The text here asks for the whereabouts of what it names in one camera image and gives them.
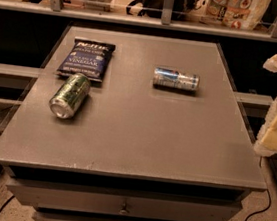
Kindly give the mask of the drawer knob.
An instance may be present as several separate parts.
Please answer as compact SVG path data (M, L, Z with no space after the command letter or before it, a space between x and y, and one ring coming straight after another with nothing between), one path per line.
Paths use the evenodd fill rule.
M127 205L126 204L123 204L122 205L122 208L120 208L120 210L119 210L119 213L121 214L121 215L127 215L128 213L129 213L129 211L127 210Z

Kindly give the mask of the black bag on shelf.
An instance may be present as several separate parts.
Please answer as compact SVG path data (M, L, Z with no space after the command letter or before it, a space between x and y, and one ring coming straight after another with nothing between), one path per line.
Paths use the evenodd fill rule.
M199 0L174 0L172 6L171 18L173 20L182 20L191 10L198 10ZM131 15L133 6L142 5L138 16L148 16L152 18L161 18L165 6L165 0L133 0L126 6L126 13Z

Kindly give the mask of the grey drawer cabinet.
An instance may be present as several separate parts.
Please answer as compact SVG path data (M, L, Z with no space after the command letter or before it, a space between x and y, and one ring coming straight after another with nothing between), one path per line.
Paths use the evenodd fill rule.
M76 37L116 51L103 82L64 120L49 101ZM35 221L228 221L266 183L219 50L69 28L0 137L8 188ZM156 68L197 74L199 87L154 85Z

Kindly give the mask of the blue vinegar chips bag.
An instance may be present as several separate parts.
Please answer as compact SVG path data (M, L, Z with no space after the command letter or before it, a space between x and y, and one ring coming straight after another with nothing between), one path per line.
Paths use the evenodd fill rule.
M73 49L57 68L59 76L81 73L91 81L102 81L116 46L102 41L75 38Z

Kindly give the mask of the green soda can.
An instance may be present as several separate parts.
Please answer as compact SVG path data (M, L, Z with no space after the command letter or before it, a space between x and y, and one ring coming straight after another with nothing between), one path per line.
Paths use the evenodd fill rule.
M57 118L69 119L76 114L90 91L90 80L81 73L71 75L49 101L49 108Z

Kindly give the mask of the silver blue redbull can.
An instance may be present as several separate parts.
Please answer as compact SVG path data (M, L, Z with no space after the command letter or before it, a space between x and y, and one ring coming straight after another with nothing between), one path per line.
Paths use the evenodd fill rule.
M154 70L153 84L183 91L194 92L198 90L200 77L197 74L186 74L173 69L156 68Z

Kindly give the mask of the colourful snack bag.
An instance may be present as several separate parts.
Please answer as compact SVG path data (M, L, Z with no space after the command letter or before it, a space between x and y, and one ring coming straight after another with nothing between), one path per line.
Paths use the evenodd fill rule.
M271 0L206 0L201 22L251 31L270 3Z

